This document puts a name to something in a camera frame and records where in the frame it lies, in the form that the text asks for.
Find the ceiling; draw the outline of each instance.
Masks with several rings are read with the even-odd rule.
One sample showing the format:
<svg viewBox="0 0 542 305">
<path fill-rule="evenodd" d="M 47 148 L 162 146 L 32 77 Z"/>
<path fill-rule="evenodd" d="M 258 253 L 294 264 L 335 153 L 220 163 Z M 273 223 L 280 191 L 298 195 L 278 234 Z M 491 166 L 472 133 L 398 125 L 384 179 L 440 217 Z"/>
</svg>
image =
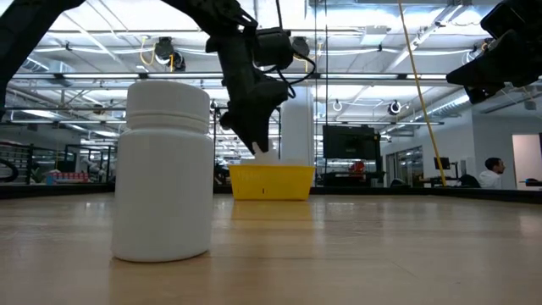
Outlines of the ceiling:
<svg viewBox="0 0 542 305">
<path fill-rule="evenodd" d="M 278 25 L 274 0 L 239 2 L 262 27 Z M 293 36 L 306 37 L 320 73 L 411 74 L 412 66 L 405 52 L 407 44 L 396 3 L 379 1 L 379 4 L 361 5 L 355 2 L 329 0 L 327 9 L 324 9 L 321 4 L 317 7 L 309 5 L 314 1 L 281 0 L 284 27 L 292 30 Z M 0 12 L 9 3 L 11 1 L 0 0 Z M 479 22 L 498 1 L 473 1 L 473 6 L 465 7 L 446 7 L 446 1 L 442 0 L 407 0 L 404 3 L 409 39 L 416 42 L 414 62 L 418 73 L 445 75 L 473 58 L 475 46 L 481 46 L 483 39 L 489 37 Z M 435 21 L 443 18 L 443 26 L 435 26 Z M 44 64 L 62 62 L 76 73 L 141 73 L 146 70 L 168 73 L 169 68 L 156 60 L 149 64 L 152 45 L 160 36 L 173 37 L 175 47 L 185 57 L 187 72 L 220 72 L 217 56 L 203 52 L 208 36 L 199 31 L 188 16 L 159 0 L 87 0 L 57 19 L 31 57 Z M 307 68 L 305 62 L 296 60 L 285 72 L 306 73 Z M 220 86 L 219 80 L 185 82 L 194 86 L 204 84 L 211 98 L 220 104 L 225 105 L 228 100 L 228 93 Z M 44 105 L 58 104 L 62 92 L 39 84 L 47 83 L 35 80 L 12 80 L 10 83 L 14 90 L 43 97 Z M 120 86 L 123 84 L 118 81 L 95 80 L 85 85 L 90 86 L 86 91 L 67 90 L 64 93 L 64 101 L 69 99 L 70 107 L 125 106 L 127 86 Z M 120 89 L 100 90 L 103 85 L 120 86 Z M 372 83 L 352 80 L 348 84 L 334 83 L 327 87 L 320 81 L 318 84 L 307 82 L 303 86 L 309 86 L 319 102 L 317 113 L 320 118 L 327 114 L 329 120 L 399 121 L 416 117 L 421 110 L 418 90 L 412 80 L 393 84 L 385 80 Z M 421 89 L 431 109 L 443 106 L 446 97 L 461 88 L 440 80 L 423 83 Z M 337 101 L 340 109 L 333 107 Z M 387 107 L 394 101 L 408 107 L 403 107 L 399 116 L 391 117 Z M 510 111 L 513 115 L 530 115 L 521 107 L 500 111 L 502 114 Z M 110 114 L 97 117 L 88 111 L 71 111 L 66 115 L 78 119 L 119 119 Z"/>
</svg>

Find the white wall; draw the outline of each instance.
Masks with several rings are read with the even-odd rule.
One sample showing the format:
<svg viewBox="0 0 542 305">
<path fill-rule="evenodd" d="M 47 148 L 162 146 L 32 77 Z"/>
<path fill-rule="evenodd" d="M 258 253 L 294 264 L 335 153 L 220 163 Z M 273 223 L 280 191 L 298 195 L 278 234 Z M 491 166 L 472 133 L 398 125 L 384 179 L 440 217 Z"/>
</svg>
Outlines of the white wall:
<svg viewBox="0 0 542 305">
<path fill-rule="evenodd" d="M 512 135 L 538 134 L 542 132 L 542 120 L 534 117 L 473 116 L 474 145 L 478 172 L 485 170 L 487 158 L 501 158 L 506 171 L 502 175 L 502 187 L 516 189 Z"/>
<path fill-rule="evenodd" d="M 450 162 L 467 161 L 467 173 L 477 176 L 474 164 L 474 138 L 473 116 L 469 110 L 464 111 L 459 118 L 443 119 L 444 125 L 433 126 L 433 133 L 441 157 L 448 157 Z M 440 172 L 434 167 L 434 149 L 429 136 L 427 126 L 422 126 L 415 132 L 412 138 L 393 138 L 392 143 L 382 146 L 382 155 L 397 153 L 409 148 L 422 147 L 423 149 L 423 177 L 435 177 Z M 448 176 L 454 176 L 454 168 L 445 172 Z"/>
<path fill-rule="evenodd" d="M 20 144 L 34 144 L 36 147 L 64 151 L 66 144 L 80 144 L 83 134 L 73 130 L 53 129 L 49 125 L 39 125 L 38 131 L 26 126 L 0 126 L 0 141 L 15 141 Z"/>
<path fill-rule="evenodd" d="M 534 178 L 542 181 L 542 147 L 540 135 L 514 135 L 514 167 L 518 181 Z M 537 191 L 539 188 L 517 183 L 517 189 L 523 191 Z"/>
</svg>

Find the table surface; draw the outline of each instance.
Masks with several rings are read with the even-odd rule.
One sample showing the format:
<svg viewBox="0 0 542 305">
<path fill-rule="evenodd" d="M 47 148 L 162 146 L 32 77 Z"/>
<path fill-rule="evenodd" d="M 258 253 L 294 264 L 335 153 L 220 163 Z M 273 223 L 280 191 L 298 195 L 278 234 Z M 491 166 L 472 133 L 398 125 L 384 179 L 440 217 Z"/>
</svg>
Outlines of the table surface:
<svg viewBox="0 0 542 305">
<path fill-rule="evenodd" d="M 0 202 L 0 304 L 540 304 L 542 206 L 215 197 L 211 251 L 126 263 L 113 196 Z"/>
</svg>

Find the person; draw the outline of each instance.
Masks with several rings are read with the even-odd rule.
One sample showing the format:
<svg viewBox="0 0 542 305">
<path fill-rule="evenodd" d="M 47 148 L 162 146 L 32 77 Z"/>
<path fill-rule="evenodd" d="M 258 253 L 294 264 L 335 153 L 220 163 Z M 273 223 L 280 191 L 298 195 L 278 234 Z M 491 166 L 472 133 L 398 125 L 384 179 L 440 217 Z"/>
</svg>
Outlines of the person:
<svg viewBox="0 0 542 305">
<path fill-rule="evenodd" d="M 505 164 L 500 158 L 489 158 L 485 160 L 485 167 L 488 170 L 480 174 L 478 182 L 484 189 L 502 189 L 501 175 L 505 172 Z"/>
</svg>

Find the yellow bin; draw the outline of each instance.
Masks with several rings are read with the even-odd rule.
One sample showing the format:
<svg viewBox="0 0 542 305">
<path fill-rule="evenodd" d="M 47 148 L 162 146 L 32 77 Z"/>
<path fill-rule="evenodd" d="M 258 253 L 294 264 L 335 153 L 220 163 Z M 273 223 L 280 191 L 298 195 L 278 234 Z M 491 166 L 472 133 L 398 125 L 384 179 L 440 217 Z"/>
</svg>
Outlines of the yellow bin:
<svg viewBox="0 0 542 305">
<path fill-rule="evenodd" d="M 230 165 L 236 200 L 307 200 L 312 166 Z"/>
</svg>

